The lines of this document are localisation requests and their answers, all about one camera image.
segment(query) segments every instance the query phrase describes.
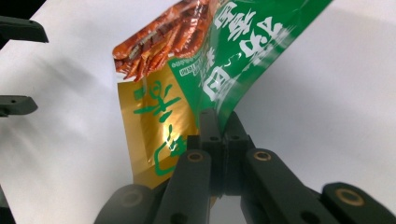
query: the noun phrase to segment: green and gold snack bag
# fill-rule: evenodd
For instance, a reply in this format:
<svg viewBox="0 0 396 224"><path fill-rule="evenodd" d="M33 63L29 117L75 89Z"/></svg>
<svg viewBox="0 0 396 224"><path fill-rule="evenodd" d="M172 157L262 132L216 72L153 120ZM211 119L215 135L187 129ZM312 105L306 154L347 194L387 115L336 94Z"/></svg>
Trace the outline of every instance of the green and gold snack bag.
<svg viewBox="0 0 396 224"><path fill-rule="evenodd" d="M330 0L183 0L113 56L134 182L167 179L212 107L224 128L238 101Z"/></svg>

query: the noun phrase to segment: white table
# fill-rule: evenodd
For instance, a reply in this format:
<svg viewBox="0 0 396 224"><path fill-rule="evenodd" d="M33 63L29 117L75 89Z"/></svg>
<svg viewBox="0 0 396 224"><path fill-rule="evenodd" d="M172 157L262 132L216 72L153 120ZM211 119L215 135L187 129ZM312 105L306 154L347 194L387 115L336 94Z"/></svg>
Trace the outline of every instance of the white table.
<svg viewBox="0 0 396 224"><path fill-rule="evenodd" d="M93 223L131 183L111 50L177 0L48 0L49 44L0 51L0 95L39 109L0 119L0 184L18 223ZM338 0L236 108L259 147L309 187L356 185L396 213L396 2ZM243 223L223 198L211 223Z"/></svg>

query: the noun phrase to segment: food packet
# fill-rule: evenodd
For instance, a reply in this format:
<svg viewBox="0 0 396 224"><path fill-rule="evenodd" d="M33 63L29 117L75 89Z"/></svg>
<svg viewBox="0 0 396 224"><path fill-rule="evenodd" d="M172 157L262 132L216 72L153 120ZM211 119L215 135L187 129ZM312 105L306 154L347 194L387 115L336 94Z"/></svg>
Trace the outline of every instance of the food packet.
<svg viewBox="0 0 396 224"><path fill-rule="evenodd" d="M136 184L170 177L199 133L219 128L244 93L330 0L183 0L113 50Z"/></svg>

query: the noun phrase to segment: white surface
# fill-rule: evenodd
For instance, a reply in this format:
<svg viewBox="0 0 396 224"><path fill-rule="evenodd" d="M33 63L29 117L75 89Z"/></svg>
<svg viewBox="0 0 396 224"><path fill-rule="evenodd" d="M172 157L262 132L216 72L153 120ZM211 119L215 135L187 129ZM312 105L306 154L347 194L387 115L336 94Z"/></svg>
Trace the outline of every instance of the white surface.
<svg viewBox="0 0 396 224"><path fill-rule="evenodd" d="M33 19L49 44L10 41L0 51L0 94L39 106L0 119L0 183L18 223L93 223L132 181L111 50L176 1L48 0ZM307 186L345 181L393 213L395 8L332 3L236 108L255 144ZM243 223L238 206L220 200L212 223Z"/></svg>

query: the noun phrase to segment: picture of meat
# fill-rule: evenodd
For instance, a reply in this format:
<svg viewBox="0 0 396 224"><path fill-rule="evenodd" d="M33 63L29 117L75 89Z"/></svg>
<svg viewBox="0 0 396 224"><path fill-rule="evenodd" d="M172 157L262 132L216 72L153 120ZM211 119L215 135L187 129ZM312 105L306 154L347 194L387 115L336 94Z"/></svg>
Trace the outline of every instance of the picture of meat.
<svg viewBox="0 0 396 224"><path fill-rule="evenodd" d="M116 46L116 71L134 82L163 68L170 56L189 58L201 47L217 1L182 0Z"/></svg>

